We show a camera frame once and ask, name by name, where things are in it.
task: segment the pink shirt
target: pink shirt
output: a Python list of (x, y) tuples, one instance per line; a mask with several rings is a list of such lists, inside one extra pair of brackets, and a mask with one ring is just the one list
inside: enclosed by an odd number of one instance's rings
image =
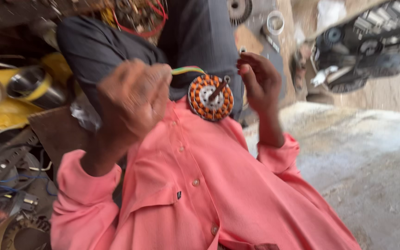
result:
[(112, 200), (121, 169), (102, 177), (63, 156), (54, 203), (54, 250), (360, 250), (350, 231), (296, 168), (299, 144), (248, 152), (241, 126), (168, 102), (162, 121), (128, 152), (121, 209)]

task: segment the yellow wire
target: yellow wire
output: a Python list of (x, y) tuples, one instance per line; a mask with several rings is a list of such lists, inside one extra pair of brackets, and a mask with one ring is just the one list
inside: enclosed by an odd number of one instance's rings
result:
[(205, 74), (205, 72), (202, 69), (199, 68), (192, 68), (192, 67), (185, 67), (185, 68), (178, 68), (178, 69), (173, 69), (171, 71), (172, 75), (180, 75), (180, 74), (184, 74), (187, 72), (198, 72), (198, 73), (203, 73)]

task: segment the red wire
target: red wire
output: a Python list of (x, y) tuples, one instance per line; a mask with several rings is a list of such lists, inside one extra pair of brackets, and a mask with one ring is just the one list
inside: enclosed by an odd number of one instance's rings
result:
[(134, 30), (131, 30), (131, 29), (129, 29), (129, 28), (126, 28), (125, 26), (120, 25), (120, 24), (118, 23), (117, 18), (116, 18), (115, 11), (114, 11), (114, 9), (112, 8), (112, 13), (113, 13), (113, 16), (114, 16), (114, 20), (115, 20), (116, 24), (119, 26), (119, 28), (122, 29), (123, 31), (129, 32), (129, 33), (134, 34), (134, 35), (137, 35), (137, 36), (139, 36), (139, 37), (152, 37), (152, 36), (154, 36), (155, 34), (157, 34), (157, 33), (163, 28), (164, 23), (166, 22), (166, 19), (168, 18), (168, 16), (167, 16), (166, 13), (164, 12), (163, 5), (160, 3), (160, 0), (158, 0), (157, 3), (158, 3), (158, 5), (160, 6), (160, 8), (161, 8), (162, 11), (160, 11), (159, 9), (157, 9), (151, 2), (149, 2), (149, 0), (147, 0), (147, 4), (149, 4), (149, 5), (152, 7), (152, 9), (155, 11), (155, 13), (157, 13), (157, 14), (159, 14), (160, 16), (163, 17), (163, 20), (161, 21), (161, 23), (160, 23), (158, 26), (156, 26), (156, 27), (154, 28), (153, 31), (138, 33), (138, 32), (136, 32), (136, 31), (134, 31)]

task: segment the shirt sleeve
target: shirt sleeve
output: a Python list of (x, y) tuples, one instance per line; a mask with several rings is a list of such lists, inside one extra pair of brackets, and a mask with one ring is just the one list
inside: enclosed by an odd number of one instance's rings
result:
[(296, 157), (300, 151), (299, 144), (287, 133), (284, 133), (284, 138), (285, 144), (281, 148), (259, 143), (257, 159), (276, 175), (289, 173), (300, 176), (300, 171), (296, 167)]
[(82, 150), (65, 154), (59, 167), (59, 193), (51, 219), (55, 250), (108, 249), (114, 238), (119, 209), (112, 193), (121, 168), (115, 165), (101, 177), (90, 176), (80, 165), (84, 154)]
[(285, 144), (277, 149), (263, 144), (258, 144), (258, 160), (272, 173), (302, 194), (323, 213), (333, 219), (339, 220), (325, 199), (307, 181), (302, 178), (296, 166), (296, 157), (299, 155), (299, 143), (289, 134), (284, 133)]

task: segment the copper coil winding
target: copper coil winding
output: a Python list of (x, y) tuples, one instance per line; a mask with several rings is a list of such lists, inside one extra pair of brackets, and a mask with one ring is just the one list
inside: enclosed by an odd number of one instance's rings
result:
[(209, 100), (209, 96), (222, 83), (222, 79), (213, 75), (203, 75), (194, 79), (189, 86), (187, 98), (191, 110), (209, 121), (220, 121), (227, 117), (234, 105), (234, 97), (227, 84), (214, 100)]

